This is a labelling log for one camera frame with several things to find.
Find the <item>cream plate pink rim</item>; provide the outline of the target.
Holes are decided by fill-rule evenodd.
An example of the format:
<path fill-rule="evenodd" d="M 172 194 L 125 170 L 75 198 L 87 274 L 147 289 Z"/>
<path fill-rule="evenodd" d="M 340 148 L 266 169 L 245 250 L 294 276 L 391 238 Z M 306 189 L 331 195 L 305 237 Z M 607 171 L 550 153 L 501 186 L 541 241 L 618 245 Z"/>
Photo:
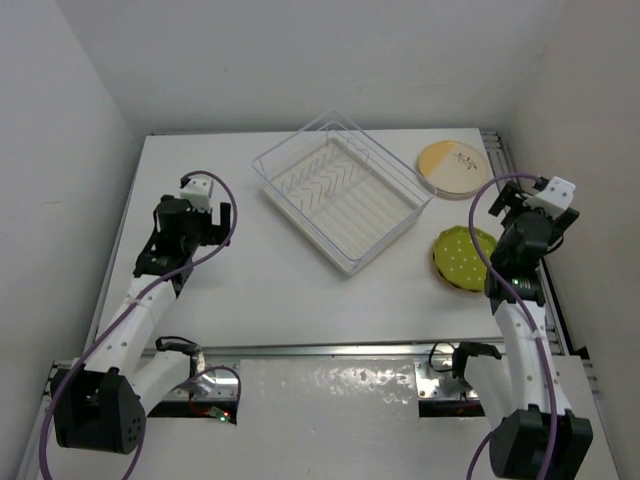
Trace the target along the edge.
<path fill-rule="evenodd" d="M 445 200 L 461 201 L 461 200 L 468 200 L 473 198 L 477 194 L 477 192 L 478 192 L 478 189 L 465 191 L 462 193 L 449 192 L 443 189 L 438 189 L 436 191 L 436 196 L 438 198 L 445 199 Z"/>

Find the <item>cream plate yellow rim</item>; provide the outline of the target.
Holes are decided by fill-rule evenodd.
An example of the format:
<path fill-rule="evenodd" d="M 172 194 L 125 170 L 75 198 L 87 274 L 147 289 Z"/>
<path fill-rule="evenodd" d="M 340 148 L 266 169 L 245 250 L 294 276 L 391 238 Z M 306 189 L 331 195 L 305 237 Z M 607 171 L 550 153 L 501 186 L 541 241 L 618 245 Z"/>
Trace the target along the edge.
<path fill-rule="evenodd" d="M 417 159 L 417 170 L 433 187 L 462 193 L 480 189 L 491 178 L 485 154 L 463 142 L 443 140 L 428 145 Z"/>

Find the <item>green dotted plate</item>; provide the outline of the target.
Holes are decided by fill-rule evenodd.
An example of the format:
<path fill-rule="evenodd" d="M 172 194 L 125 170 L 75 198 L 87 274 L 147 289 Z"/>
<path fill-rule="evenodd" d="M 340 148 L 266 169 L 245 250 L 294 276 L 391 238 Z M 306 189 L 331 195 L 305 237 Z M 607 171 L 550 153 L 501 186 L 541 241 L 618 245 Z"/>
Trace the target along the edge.
<path fill-rule="evenodd" d="M 487 267 L 481 260 L 468 227 L 454 226 L 442 231 L 433 243 L 436 263 L 444 276 L 462 290 L 484 290 Z"/>

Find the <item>orange dotted plate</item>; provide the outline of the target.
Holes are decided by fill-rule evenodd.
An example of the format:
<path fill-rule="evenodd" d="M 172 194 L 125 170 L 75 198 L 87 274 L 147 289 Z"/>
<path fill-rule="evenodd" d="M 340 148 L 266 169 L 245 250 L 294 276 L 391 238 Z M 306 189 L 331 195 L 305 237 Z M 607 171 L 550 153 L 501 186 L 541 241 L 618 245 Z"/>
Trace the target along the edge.
<path fill-rule="evenodd" d="M 459 287 L 458 285 L 450 282 L 442 273 L 442 271 L 439 269 L 437 263 L 436 263 L 436 255 L 435 252 L 432 250 L 431 251 L 431 264 L 432 264 L 432 268 L 433 271 L 435 272 L 434 274 L 436 275 L 436 277 L 441 281 L 441 283 L 443 285 L 446 285 L 452 289 L 456 289 L 456 290 L 462 290 L 461 287 Z"/>

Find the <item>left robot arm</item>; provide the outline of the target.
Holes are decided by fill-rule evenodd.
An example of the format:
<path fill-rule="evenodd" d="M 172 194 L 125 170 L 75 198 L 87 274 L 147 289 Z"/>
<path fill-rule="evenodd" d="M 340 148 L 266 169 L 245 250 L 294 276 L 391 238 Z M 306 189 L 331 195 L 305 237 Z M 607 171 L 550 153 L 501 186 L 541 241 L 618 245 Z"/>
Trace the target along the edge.
<path fill-rule="evenodd" d="M 209 196 L 164 195 L 153 211 L 153 230 L 138 255 L 123 303 L 107 329 L 51 385 L 55 436 L 63 448 L 129 454 L 142 442 L 148 414 L 190 369 L 190 347 L 142 353 L 166 310 L 177 300 L 201 247 L 219 252 L 237 226 L 235 200 L 219 206 L 213 224 Z"/>

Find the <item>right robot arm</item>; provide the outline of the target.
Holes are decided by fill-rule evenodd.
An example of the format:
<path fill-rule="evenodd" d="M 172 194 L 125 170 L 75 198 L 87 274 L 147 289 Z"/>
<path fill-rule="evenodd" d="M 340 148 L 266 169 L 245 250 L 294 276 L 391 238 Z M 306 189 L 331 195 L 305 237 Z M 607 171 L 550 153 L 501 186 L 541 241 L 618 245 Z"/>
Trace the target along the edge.
<path fill-rule="evenodd" d="M 504 231 L 487 267 L 484 293 L 504 348 L 465 341 L 452 356 L 452 375 L 477 394 L 490 430 L 481 445 L 502 479 L 573 479 L 593 441 L 560 384 L 546 333 L 546 300 L 538 275 L 544 257 L 559 247 L 579 213 L 575 186 L 559 177 L 534 180 L 526 192 L 514 176 L 489 212 Z"/>

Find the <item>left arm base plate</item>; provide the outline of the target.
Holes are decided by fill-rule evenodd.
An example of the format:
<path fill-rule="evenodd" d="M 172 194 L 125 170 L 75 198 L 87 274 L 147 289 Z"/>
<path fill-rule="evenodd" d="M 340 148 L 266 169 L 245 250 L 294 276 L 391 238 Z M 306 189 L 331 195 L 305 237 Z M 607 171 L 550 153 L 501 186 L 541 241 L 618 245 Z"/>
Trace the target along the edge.
<path fill-rule="evenodd" d="M 203 370 L 169 387 L 163 393 L 163 399 L 174 396 L 186 398 L 192 394 L 201 399 L 239 401 L 242 390 L 238 364 L 206 365 Z"/>

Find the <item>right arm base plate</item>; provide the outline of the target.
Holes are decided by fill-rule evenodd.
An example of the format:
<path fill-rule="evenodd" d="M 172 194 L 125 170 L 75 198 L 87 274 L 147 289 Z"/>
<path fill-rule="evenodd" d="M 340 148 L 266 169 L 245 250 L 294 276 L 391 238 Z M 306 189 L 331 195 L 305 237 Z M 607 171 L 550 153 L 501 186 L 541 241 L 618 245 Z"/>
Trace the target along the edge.
<path fill-rule="evenodd" d="M 454 357 L 460 347 L 479 347 L 479 342 L 435 342 L 423 360 L 415 361 L 418 397 L 431 404 L 477 403 L 477 392 L 454 376 Z"/>

